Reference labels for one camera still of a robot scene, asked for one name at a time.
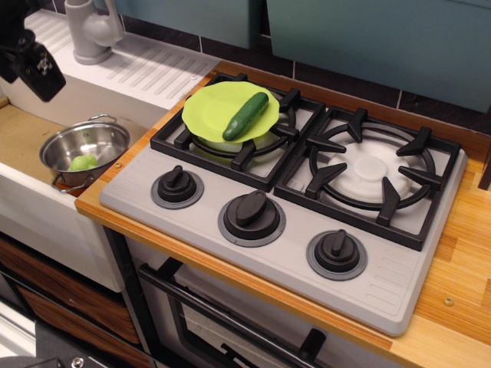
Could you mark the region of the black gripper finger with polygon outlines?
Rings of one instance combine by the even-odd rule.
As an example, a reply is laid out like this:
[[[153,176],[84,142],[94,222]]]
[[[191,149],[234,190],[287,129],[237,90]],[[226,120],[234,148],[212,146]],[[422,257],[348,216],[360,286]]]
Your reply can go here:
[[[17,62],[19,77],[43,102],[51,101],[66,84],[53,56],[38,42],[18,53]]]

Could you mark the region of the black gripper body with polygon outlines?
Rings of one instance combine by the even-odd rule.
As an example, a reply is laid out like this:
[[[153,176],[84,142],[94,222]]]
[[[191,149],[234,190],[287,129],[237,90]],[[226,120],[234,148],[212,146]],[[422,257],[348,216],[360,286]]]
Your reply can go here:
[[[34,8],[33,1],[1,1],[1,78],[8,83],[38,79],[35,34],[25,27]]]

